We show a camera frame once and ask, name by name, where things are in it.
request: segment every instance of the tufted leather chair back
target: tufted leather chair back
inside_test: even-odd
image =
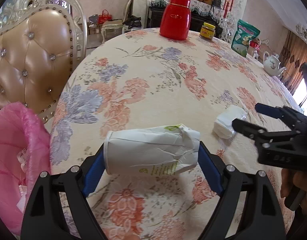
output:
[[[0,109],[20,101],[47,122],[82,58],[76,60],[76,29],[67,10],[53,4],[32,9],[0,31]]]

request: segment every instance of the round table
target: round table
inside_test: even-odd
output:
[[[290,93],[262,64],[242,57],[230,44],[203,40],[189,32],[185,41],[144,29],[120,35],[93,51],[77,67],[60,97],[51,139],[52,173],[67,171],[94,155],[108,131],[183,123],[226,164],[242,172],[264,170],[281,204],[288,228],[293,213],[280,199],[280,169],[257,163],[253,141],[236,134],[221,139],[213,130],[228,106],[247,112],[247,120],[269,131],[287,130],[280,121],[259,115],[256,103],[299,110]],[[228,235],[237,229],[243,194]],[[70,230],[77,235],[65,195]],[[196,240],[219,197],[199,165],[178,176],[129,177],[106,173],[87,199],[109,240]]]

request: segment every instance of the white teapot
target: white teapot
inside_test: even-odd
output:
[[[268,52],[263,54],[263,68],[269,76],[279,76],[286,69],[285,67],[279,68],[280,61],[278,60],[279,55],[271,55]]]

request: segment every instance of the blue gripper pad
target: blue gripper pad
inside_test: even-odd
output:
[[[270,116],[272,118],[278,119],[278,118],[282,117],[279,108],[276,108],[276,107],[267,106],[267,105],[257,103],[255,105],[255,110],[257,111],[257,113],[265,114],[265,115]]]
[[[216,192],[218,195],[221,195],[223,192],[221,174],[202,145],[199,146],[198,163],[211,190]]]
[[[95,191],[100,178],[105,171],[105,161],[104,161],[104,151],[102,151],[98,157],[96,158],[95,162],[90,167],[88,173],[85,176],[84,181],[84,189],[83,195],[88,197],[88,195]]]

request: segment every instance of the gold band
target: gold band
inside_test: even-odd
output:
[[[180,4],[175,4],[175,3],[170,3],[172,5],[177,5],[177,6],[181,6],[181,7],[185,7],[185,8],[189,8],[189,6],[184,6],[184,5],[180,5]]]

